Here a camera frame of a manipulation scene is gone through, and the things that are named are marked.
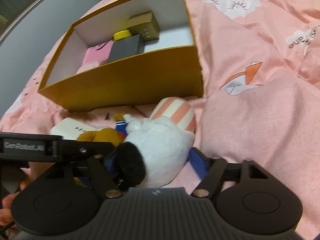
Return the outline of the person's left hand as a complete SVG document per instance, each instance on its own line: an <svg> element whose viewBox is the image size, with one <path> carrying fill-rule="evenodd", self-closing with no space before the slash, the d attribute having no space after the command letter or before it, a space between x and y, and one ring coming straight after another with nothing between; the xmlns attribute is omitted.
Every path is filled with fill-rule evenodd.
<svg viewBox="0 0 320 240"><path fill-rule="evenodd" d="M53 165L54 163L29 162L29 168L22 168L22 171L25 173L25 178L20 182L17 192L9 194L2 199L1 226L8 225L13 221L11 205L14 198Z"/></svg>

